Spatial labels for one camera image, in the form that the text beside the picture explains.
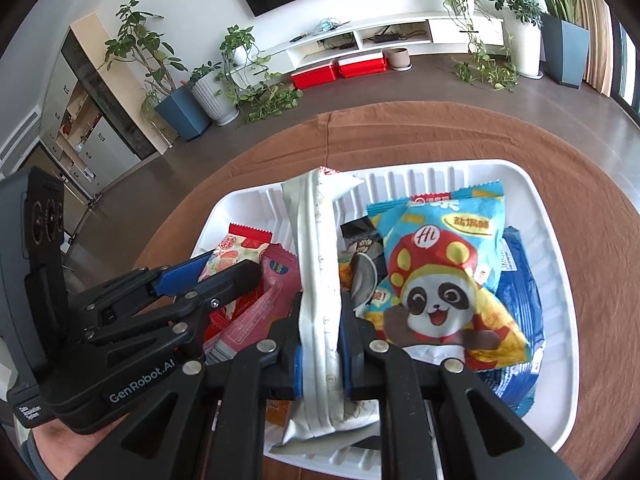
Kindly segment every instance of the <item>panda face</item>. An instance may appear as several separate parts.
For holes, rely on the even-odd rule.
[[[474,298],[470,280],[451,274],[428,274],[405,283],[401,300],[409,311],[407,323],[411,330],[441,338],[471,322]]]

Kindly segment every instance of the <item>red storage box with white lid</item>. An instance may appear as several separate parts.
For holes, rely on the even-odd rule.
[[[304,90],[312,86],[330,83],[338,79],[338,71],[333,61],[318,64],[291,74],[291,80],[297,88]]]
[[[382,52],[343,57],[338,61],[338,70],[342,77],[356,77],[357,75],[384,72],[386,70],[386,59]]]

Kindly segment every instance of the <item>camera lens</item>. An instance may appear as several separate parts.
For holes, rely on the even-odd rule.
[[[36,202],[31,211],[31,232],[33,233],[33,241],[36,242],[36,245],[40,245],[44,236],[44,216],[40,202]]]
[[[45,227],[47,229],[47,238],[53,241],[56,237],[56,225],[58,216],[56,215],[56,205],[53,200],[47,200],[47,215],[45,216]]]
[[[58,204],[58,231],[63,232],[65,230],[65,215],[62,209],[62,204]]]

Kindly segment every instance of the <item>beige curtain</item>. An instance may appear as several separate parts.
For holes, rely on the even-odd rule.
[[[584,79],[609,97],[613,80],[613,28],[604,0],[578,0],[577,25],[591,33],[591,46]]]

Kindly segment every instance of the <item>black snack package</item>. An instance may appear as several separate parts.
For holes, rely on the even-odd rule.
[[[373,227],[368,216],[347,222],[340,226],[342,238],[347,246],[347,252],[351,254],[366,254],[376,267],[378,283],[386,278],[385,251],[382,245],[382,236]]]

